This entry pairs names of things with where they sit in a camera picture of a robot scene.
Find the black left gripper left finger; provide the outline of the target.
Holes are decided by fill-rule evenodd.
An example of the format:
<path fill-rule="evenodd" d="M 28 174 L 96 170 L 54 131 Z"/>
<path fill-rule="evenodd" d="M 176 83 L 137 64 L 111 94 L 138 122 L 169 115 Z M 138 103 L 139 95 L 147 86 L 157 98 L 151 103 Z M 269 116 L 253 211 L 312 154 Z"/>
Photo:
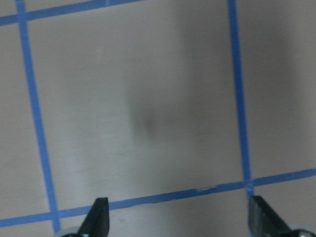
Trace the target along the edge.
<path fill-rule="evenodd" d="M 77 235 L 79 237 L 107 237 L 110 230 L 109 202 L 107 197 L 95 200 Z"/>

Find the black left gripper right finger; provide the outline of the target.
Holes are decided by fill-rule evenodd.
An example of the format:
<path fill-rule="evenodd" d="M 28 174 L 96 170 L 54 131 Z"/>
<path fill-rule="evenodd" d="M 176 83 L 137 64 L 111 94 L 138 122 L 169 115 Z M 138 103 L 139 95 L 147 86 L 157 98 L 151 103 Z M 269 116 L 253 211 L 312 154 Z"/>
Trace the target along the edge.
<path fill-rule="evenodd" d="M 248 226 L 253 237 L 295 237 L 296 231 L 280 218 L 261 196 L 251 196 Z"/>

